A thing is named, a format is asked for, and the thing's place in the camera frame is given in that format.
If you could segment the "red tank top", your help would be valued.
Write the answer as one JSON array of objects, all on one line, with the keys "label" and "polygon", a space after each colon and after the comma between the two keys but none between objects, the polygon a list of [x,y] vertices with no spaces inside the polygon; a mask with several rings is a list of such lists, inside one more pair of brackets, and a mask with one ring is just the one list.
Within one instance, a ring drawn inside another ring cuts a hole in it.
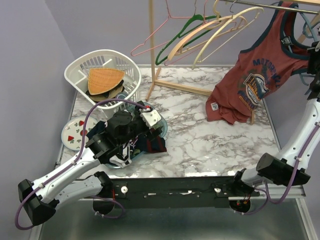
[{"label": "red tank top", "polygon": [[260,101],[293,75],[307,71],[308,46],[294,36],[296,12],[275,10],[260,37],[241,50],[233,68],[215,85],[205,103],[207,121],[245,123]]}]

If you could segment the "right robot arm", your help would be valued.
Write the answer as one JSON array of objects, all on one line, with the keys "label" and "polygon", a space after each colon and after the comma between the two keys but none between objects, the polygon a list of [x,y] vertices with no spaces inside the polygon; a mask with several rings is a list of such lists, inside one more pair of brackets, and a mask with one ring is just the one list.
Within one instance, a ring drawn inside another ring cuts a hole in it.
[{"label": "right robot arm", "polygon": [[307,49],[310,54],[307,73],[314,76],[309,85],[309,96],[302,119],[287,144],[275,155],[264,153],[256,167],[238,171],[230,183],[236,195],[251,194],[256,186],[273,183],[285,186],[284,199],[291,187],[306,184],[309,161],[320,142],[320,43],[313,42]]}]

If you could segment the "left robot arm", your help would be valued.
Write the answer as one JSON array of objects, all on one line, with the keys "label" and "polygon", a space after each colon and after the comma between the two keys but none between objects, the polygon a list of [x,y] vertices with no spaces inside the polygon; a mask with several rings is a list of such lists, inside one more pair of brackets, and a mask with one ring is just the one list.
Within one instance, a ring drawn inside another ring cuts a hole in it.
[{"label": "left robot arm", "polygon": [[106,173],[99,171],[87,180],[75,180],[99,165],[128,166],[140,136],[152,141],[162,133],[162,119],[150,106],[137,107],[133,112],[117,111],[87,134],[88,141],[82,142],[79,152],[70,160],[41,178],[24,179],[18,184],[17,212],[25,210],[31,225],[38,226],[63,204],[92,196],[107,197],[112,183]]}]

